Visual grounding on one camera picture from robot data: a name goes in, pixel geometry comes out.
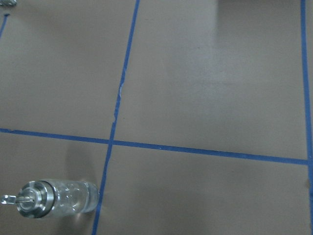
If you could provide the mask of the brown paper table cover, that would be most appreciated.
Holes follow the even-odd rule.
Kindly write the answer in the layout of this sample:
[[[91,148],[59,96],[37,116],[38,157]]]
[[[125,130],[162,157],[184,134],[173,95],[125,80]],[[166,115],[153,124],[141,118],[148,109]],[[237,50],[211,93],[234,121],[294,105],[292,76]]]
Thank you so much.
[[[0,9],[0,192],[98,186],[3,235],[310,235],[310,0],[20,0]]]

